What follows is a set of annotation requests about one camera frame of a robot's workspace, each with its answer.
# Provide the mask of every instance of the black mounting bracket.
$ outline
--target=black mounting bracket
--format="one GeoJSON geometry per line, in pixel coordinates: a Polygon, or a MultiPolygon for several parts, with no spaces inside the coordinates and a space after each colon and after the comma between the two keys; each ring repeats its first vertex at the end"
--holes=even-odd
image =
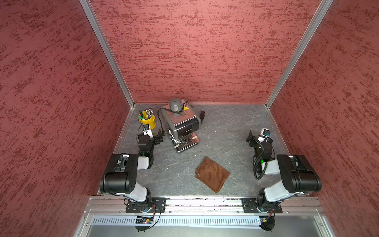
{"type": "MultiPolygon", "coordinates": [[[[241,198],[244,213],[260,213],[260,214],[263,214],[262,212],[258,211],[257,205],[255,203],[256,199],[257,198],[241,198]]],[[[273,208],[273,213],[283,213],[283,210],[282,210],[280,203],[276,202],[273,204],[275,205],[275,207],[273,208]]]]}
{"type": "MultiPolygon", "coordinates": [[[[164,210],[166,208],[166,198],[151,198],[152,204],[155,205],[155,213],[159,213],[159,208],[161,209],[161,213],[164,213],[164,210]]],[[[141,212],[140,206],[141,202],[133,202],[131,200],[128,201],[128,204],[126,205],[125,212],[126,213],[153,213],[154,210],[151,208],[147,212],[141,212]]]]}
{"type": "Polygon", "coordinates": [[[157,136],[154,136],[154,144],[155,145],[158,145],[159,143],[163,142],[163,134],[161,132],[161,130],[159,129],[158,130],[158,135],[157,136]]]}

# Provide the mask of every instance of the metal vent grille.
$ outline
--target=metal vent grille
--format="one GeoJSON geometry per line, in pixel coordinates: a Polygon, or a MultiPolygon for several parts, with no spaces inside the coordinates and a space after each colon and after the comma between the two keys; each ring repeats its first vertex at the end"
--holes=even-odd
{"type": "MultiPolygon", "coordinates": [[[[92,225],[107,226],[133,226],[135,216],[94,216],[92,225]]],[[[233,216],[161,216],[156,226],[197,226],[197,227],[237,227],[260,228],[258,216],[233,217],[233,216]]]]}

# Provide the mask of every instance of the brown cloth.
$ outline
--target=brown cloth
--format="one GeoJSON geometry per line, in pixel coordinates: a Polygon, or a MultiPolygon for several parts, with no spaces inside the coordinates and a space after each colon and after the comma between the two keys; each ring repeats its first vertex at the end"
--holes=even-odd
{"type": "Polygon", "coordinates": [[[196,169],[195,177],[203,182],[206,186],[218,193],[224,185],[230,173],[225,168],[205,157],[203,162],[196,169]]]}

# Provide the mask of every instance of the red textured wall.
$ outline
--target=red textured wall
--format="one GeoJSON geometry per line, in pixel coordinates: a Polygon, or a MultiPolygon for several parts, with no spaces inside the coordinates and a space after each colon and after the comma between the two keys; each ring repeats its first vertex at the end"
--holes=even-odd
{"type": "Polygon", "coordinates": [[[379,1],[334,0],[271,111],[339,237],[379,233],[379,1]]]}
{"type": "Polygon", "coordinates": [[[79,1],[0,10],[0,235],[72,236],[128,104],[79,1]]]}
{"type": "Polygon", "coordinates": [[[320,0],[92,0],[136,102],[264,104],[320,0]]]}

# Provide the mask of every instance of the yellow bucket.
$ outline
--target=yellow bucket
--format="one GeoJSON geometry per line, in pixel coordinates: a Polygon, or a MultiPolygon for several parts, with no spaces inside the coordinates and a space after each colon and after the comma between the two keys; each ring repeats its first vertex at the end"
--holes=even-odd
{"type": "MultiPolygon", "coordinates": [[[[146,118],[146,110],[142,111],[142,114],[143,114],[143,117],[146,118]]],[[[147,120],[141,120],[140,118],[138,118],[138,121],[141,122],[142,124],[150,124],[150,129],[155,128],[155,116],[154,115],[152,115],[151,118],[149,118],[147,120]]]]}

